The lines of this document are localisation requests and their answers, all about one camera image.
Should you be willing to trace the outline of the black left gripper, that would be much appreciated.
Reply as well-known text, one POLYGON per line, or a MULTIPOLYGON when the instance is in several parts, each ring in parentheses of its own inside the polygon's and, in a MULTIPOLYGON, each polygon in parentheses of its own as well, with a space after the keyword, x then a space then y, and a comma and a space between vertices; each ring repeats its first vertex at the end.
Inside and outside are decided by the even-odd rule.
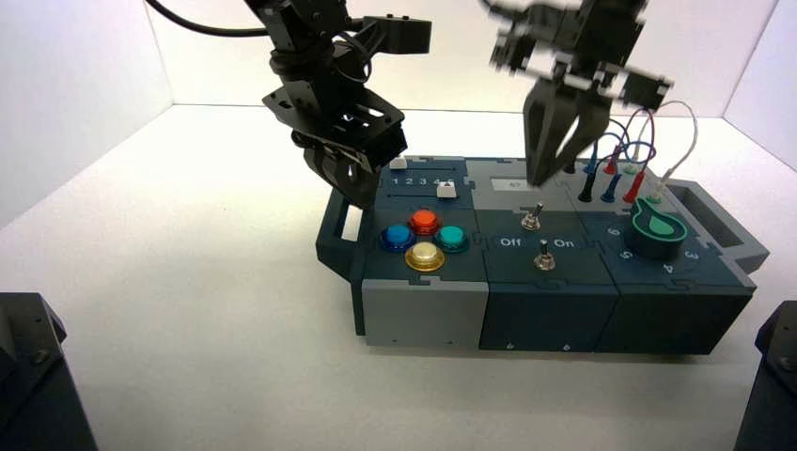
POLYGON ((307 165, 359 208, 374 203, 381 167, 408 148, 403 113, 367 88, 331 113, 293 102, 284 87, 262 102, 291 128, 290 139, 305 150, 307 165))

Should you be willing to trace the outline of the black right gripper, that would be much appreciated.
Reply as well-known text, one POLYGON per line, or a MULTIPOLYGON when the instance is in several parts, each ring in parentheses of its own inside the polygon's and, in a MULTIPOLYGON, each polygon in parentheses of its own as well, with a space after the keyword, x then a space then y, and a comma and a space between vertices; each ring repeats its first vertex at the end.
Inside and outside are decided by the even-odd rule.
POLYGON ((496 37, 490 64, 539 77, 524 102, 526 179, 539 187, 571 163, 608 127, 610 99, 570 100, 551 80, 574 78, 613 86, 642 32, 637 18, 510 18, 496 37), (553 55, 547 72, 532 70, 534 52, 553 55))

